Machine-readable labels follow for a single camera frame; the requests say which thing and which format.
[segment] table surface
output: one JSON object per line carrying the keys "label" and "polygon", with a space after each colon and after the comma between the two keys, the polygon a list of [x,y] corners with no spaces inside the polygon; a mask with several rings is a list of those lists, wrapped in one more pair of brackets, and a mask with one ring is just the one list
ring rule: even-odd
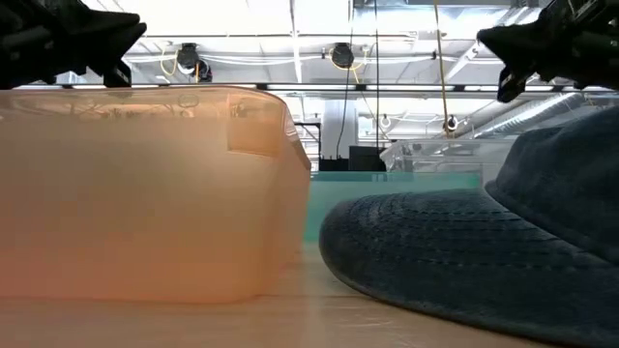
{"label": "table surface", "polygon": [[297,259],[242,304],[0,300],[0,347],[548,347],[375,302],[335,279],[316,244]]}

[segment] hat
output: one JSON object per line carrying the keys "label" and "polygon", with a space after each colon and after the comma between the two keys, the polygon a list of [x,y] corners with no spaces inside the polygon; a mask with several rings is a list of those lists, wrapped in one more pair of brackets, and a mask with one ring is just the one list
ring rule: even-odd
{"label": "hat", "polygon": [[485,189],[340,203],[321,228],[325,263],[387,304],[619,347],[618,113],[524,133]]}

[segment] teal container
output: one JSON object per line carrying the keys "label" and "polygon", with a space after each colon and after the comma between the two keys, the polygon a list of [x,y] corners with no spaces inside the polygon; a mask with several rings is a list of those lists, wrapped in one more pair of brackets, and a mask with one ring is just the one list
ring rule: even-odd
{"label": "teal container", "polygon": [[305,241],[318,240],[322,220],[341,201],[373,194],[475,189],[481,185],[478,173],[312,173]]}

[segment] hat brim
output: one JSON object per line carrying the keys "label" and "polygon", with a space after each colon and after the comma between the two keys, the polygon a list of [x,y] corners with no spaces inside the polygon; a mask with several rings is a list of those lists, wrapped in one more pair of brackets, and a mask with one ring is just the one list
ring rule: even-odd
{"label": "hat brim", "polygon": [[482,190],[340,203],[319,243],[337,278],[382,302],[544,341],[619,344],[617,266]]}

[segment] orange plastic bin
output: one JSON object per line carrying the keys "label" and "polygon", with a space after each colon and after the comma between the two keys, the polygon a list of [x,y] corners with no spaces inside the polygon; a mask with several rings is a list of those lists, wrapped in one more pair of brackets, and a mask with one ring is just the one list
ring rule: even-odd
{"label": "orange plastic bin", "polygon": [[0,93],[0,296],[222,303],[298,250],[285,103],[228,87]]}

